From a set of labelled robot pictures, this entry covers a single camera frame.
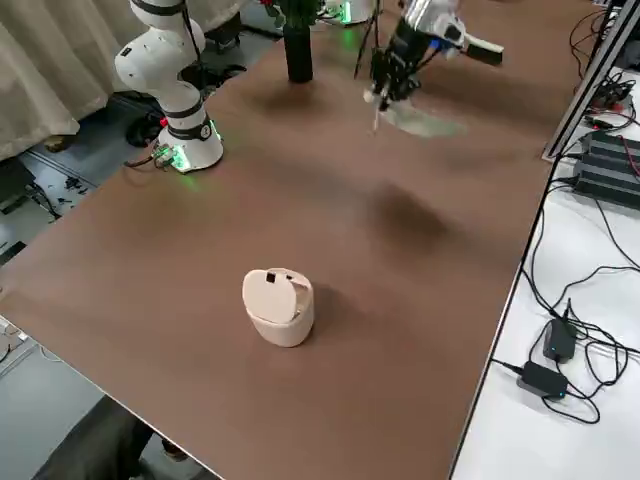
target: green led light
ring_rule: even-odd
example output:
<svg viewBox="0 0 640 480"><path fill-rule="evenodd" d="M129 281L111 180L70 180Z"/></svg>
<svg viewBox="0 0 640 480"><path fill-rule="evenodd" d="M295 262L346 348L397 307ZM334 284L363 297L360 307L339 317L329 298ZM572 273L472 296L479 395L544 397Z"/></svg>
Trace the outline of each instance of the green led light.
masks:
<svg viewBox="0 0 640 480"><path fill-rule="evenodd" d="M351 23L351 3L344 2L342 6L342 15L340 17L342 23Z"/></svg>
<svg viewBox="0 0 640 480"><path fill-rule="evenodd" d="M184 154L184 149L181 146L173 147L173 149L175 151L173 159L171 160L171 165L173 166L173 168L180 172L188 170L191 167L191 164Z"/></svg>

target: white table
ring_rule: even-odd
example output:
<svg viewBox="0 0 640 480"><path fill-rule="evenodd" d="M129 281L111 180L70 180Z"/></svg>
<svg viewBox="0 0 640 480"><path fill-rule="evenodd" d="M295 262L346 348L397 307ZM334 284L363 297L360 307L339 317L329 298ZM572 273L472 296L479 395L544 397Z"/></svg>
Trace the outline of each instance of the white table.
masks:
<svg viewBox="0 0 640 480"><path fill-rule="evenodd" d="M640 109L640 92L636 105ZM613 119L613 123L623 123ZM583 135L577 129L574 138ZM618 132L640 139L640 127ZM566 165L559 176L571 175ZM622 248L640 263L640 212L601 202ZM536 256L535 279L542 295L554 303L563 287L585 277L599 265L626 266L606 232L593 200L559 190L544 205L545 232ZM540 234L536 225L534 241ZM526 269L530 270L530 257ZM493 358L522 365L529 348L548 321L524 278L516 278L511 304L494 340ZM628 347L640 349L640 275L633 272L598 275L570 290L569 296L581 320L609 331ZM565 303L559 307L560 313ZM613 352L598 355L596 369L605 378L613 374ZM553 368L540 344L534 361ZM597 385L585 363L584 349L563 367L567 377L590 393ZM545 408L541 399L516 385L516 375L489 363L479 387L451 478L453 480L539 480L631 478L640 472L640 359L632 358L627 372L594 401L602 418L597 425L583 425ZM570 413L592 415L585 402L567 398Z"/></svg>

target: black cylinder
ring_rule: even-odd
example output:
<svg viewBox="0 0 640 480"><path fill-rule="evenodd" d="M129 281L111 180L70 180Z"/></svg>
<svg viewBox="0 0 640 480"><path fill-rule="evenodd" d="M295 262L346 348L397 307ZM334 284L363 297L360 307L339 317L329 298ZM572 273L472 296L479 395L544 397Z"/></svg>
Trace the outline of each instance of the black cylinder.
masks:
<svg viewBox="0 0 640 480"><path fill-rule="evenodd" d="M283 33L289 81L306 83L313 80L311 31L309 27L291 28L285 25Z"/></svg>

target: power adapter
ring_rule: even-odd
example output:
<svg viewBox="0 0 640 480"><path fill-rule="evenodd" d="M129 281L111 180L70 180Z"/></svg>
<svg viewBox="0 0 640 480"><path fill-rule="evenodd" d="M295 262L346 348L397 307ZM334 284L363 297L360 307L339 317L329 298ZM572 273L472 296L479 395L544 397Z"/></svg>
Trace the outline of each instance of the power adapter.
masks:
<svg viewBox="0 0 640 480"><path fill-rule="evenodd" d="M559 372L528 361L522 367L517 384L520 388L545 398L564 398L569 380Z"/></svg>
<svg viewBox="0 0 640 480"><path fill-rule="evenodd" d="M563 319L552 319L544 336L544 356L554 362L567 362L575 351L576 327Z"/></svg>

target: small white container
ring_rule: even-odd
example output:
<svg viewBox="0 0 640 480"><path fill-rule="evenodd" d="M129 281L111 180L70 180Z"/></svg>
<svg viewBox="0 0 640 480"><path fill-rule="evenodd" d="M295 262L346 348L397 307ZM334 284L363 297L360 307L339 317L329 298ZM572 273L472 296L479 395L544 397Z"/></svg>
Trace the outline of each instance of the small white container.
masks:
<svg viewBox="0 0 640 480"><path fill-rule="evenodd" d="M313 326L313 287L286 268L252 270L242 282L242 300L253 325L268 342L295 347Z"/></svg>

